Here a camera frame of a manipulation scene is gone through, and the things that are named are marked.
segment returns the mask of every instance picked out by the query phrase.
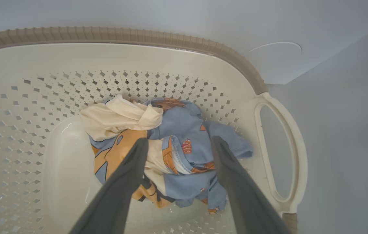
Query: clothing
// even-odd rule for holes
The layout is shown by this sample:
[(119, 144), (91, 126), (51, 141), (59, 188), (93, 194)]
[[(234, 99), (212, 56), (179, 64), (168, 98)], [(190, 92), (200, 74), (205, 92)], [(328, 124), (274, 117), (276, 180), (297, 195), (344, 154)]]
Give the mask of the clothing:
[(190, 206), (194, 198), (208, 204), (209, 212), (216, 213), (226, 206), (226, 190), (217, 180), (211, 136), (221, 136), (236, 157), (253, 153), (250, 143), (236, 134), (231, 126), (200, 119), (201, 111), (192, 102), (177, 99), (153, 99), (147, 104), (163, 108), (162, 124), (148, 131), (148, 138), (162, 139), (164, 185), (147, 175), (158, 188), (165, 187), (168, 197), (179, 207)]
[(162, 122), (162, 109), (123, 99), (122, 95), (80, 111), (86, 132), (95, 141), (117, 136), (126, 129), (144, 131), (158, 127)]
[[(130, 113), (132, 103), (125, 102), (127, 101), (123, 99), (113, 101), (112, 105), (109, 105), (110, 108), (114, 108), (111, 111), (130, 116), (125, 113)], [(141, 105), (137, 106), (140, 110), (144, 110)], [(95, 137), (102, 139), (116, 134), (109, 130), (113, 129), (111, 124), (134, 128), (139, 124), (126, 125), (117, 122), (121, 119), (119, 116), (108, 119), (108, 115), (99, 116), (100, 112), (86, 112), (85, 116), (93, 116), (93, 121), (89, 119), (84, 121), (87, 133), (90, 130), (92, 134), (98, 133), (94, 137), (90, 133), (89, 135), (95, 153), (95, 175), (99, 181), (103, 184), (109, 178), (137, 139), (147, 137), (149, 149), (144, 178), (132, 198), (138, 201), (147, 198), (159, 208), (168, 206), (174, 201), (179, 207), (190, 206), (196, 198), (206, 203), (211, 213), (224, 209), (226, 190), (218, 182), (214, 171), (210, 137), (221, 136), (236, 157), (252, 155), (253, 150), (249, 142), (237, 135), (231, 126), (200, 119), (201, 111), (192, 102), (166, 98), (153, 99), (144, 105), (148, 108), (154, 106), (153, 110), (157, 110), (157, 113), (164, 112), (164, 115), (160, 124), (157, 123), (159, 118), (153, 118), (153, 123), (146, 121), (142, 126), (158, 126), (148, 131), (126, 129), (118, 132), (117, 136), (100, 141)], [(108, 128), (97, 129), (103, 125)]]

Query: beige woven rim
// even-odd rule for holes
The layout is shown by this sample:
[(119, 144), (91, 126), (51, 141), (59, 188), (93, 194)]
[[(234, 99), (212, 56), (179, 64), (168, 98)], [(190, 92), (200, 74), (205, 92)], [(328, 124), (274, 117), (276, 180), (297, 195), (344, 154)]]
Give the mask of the beige woven rim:
[(119, 43), (184, 49), (220, 58), (242, 73), (257, 95), (267, 92), (263, 79), (248, 60), (233, 49), (199, 37), (126, 28), (24, 28), (0, 32), (0, 49), (47, 43)]

